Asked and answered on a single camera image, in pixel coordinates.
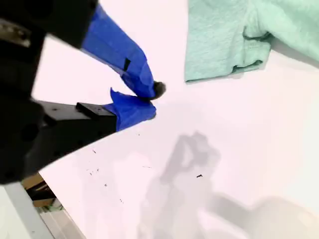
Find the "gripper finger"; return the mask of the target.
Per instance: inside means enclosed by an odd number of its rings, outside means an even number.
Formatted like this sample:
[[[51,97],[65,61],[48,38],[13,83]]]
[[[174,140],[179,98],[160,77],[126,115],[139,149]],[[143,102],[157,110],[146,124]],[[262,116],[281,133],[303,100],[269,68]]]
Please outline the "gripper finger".
[[[107,15],[97,0],[49,0],[49,33],[117,72],[138,97],[154,100],[166,90],[154,80],[143,50]]]
[[[106,105],[77,103],[79,119],[64,119],[57,153],[71,153],[116,132],[151,120],[156,108],[137,96],[110,89],[112,102]]]

